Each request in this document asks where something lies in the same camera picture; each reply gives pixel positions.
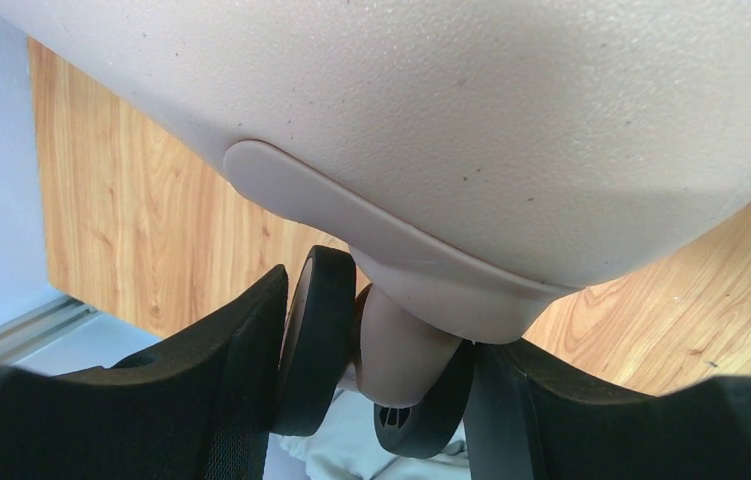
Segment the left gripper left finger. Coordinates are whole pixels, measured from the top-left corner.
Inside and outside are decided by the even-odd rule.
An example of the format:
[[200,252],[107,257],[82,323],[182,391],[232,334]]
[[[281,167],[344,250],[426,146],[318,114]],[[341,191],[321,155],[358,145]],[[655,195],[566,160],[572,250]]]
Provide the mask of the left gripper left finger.
[[110,368],[0,366],[0,479],[259,479],[288,295],[282,266]]

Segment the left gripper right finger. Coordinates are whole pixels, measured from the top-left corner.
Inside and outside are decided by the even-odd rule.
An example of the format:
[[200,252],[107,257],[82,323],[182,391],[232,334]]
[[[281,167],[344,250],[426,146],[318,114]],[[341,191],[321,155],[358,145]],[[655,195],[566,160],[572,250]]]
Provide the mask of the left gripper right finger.
[[652,396],[525,340],[475,353],[475,479],[751,479],[751,376]]

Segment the pink suitcase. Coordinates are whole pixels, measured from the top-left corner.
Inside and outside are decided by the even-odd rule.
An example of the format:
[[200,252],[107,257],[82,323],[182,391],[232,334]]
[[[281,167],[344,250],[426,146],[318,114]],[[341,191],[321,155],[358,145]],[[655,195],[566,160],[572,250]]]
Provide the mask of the pink suitcase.
[[243,197],[345,242],[305,264],[274,429],[351,377],[439,449],[467,343],[751,202],[751,1],[0,1]]

